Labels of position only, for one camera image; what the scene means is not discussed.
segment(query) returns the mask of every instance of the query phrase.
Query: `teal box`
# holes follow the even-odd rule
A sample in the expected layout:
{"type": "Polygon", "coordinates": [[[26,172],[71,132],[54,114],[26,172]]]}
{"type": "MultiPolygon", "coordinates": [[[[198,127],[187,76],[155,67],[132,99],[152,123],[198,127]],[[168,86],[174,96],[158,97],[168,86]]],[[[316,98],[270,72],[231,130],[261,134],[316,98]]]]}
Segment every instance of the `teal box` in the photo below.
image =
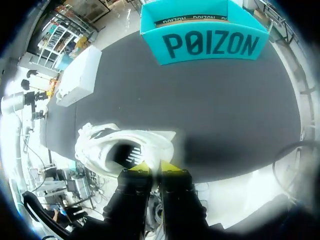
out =
{"type": "Polygon", "coordinates": [[[197,59],[256,60],[269,39],[268,31],[231,0],[147,3],[142,6],[140,34],[161,65],[197,59]]]}

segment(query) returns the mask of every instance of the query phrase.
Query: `white shoebox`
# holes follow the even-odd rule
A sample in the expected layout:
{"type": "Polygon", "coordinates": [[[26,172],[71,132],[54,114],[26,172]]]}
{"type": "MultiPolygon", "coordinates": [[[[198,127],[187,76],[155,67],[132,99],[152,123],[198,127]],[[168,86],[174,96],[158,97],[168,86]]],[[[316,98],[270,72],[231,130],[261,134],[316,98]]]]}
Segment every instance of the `white shoebox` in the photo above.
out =
{"type": "Polygon", "coordinates": [[[101,54],[90,46],[64,70],[56,94],[58,105],[68,107],[94,92],[101,54]]]}

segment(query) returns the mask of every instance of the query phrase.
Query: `wall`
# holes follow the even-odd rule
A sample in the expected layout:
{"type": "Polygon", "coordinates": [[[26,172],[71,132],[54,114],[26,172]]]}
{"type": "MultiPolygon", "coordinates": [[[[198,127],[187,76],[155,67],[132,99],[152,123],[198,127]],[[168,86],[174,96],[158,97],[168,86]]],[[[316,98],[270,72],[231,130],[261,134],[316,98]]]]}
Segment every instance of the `wall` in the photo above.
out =
{"type": "Polygon", "coordinates": [[[44,66],[40,66],[38,64],[35,64],[33,62],[31,62],[31,58],[37,60],[38,56],[33,55],[32,53],[26,52],[23,57],[20,60],[19,66],[26,68],[26,69],[30,69],[30,70],[37,70],[39,73],[50,76],[50,77],[55,77],[57,76],[57,72],[54,70],[51,70],[49,68],[46,68],[44,66]]]}
{"type": "Polygon", "coordinates": [[[243,7],[250,10],[256,9],[257,8],[256,2],[255,0],[243,0],[243,7]]]}

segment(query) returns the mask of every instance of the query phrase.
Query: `white sneaker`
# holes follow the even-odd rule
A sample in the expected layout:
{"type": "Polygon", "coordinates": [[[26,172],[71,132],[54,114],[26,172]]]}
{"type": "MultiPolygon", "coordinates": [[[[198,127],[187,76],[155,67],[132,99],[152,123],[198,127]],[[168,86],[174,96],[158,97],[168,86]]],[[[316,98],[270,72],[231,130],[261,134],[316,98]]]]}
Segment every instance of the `white sneaker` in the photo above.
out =
{"type": "Polygon", "coordinates": [[[174,155],[174,131],[120,130],[114,123],[80,129],[75,157],[102,177],[117,177],[122,169],[143,161],[156,172],[160,161],[170,162],[174,155]]]}

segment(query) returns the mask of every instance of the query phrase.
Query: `black table surface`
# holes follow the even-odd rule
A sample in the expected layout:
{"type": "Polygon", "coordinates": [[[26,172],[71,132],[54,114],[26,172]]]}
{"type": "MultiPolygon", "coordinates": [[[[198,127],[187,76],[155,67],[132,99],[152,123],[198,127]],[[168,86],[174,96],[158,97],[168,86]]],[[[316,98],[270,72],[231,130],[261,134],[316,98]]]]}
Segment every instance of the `black table surface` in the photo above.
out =
{"type": "Polygon", "coordinates": [[[173,163],[195,182],[267,166],[301,132],[293,86],[270,43],[255,61],[159,65],[139,32],[102,51],[93,94],[69,107],[51,99],[41,142],[75,160],[78,130],[86,123],[176,131],[173,163]]]}

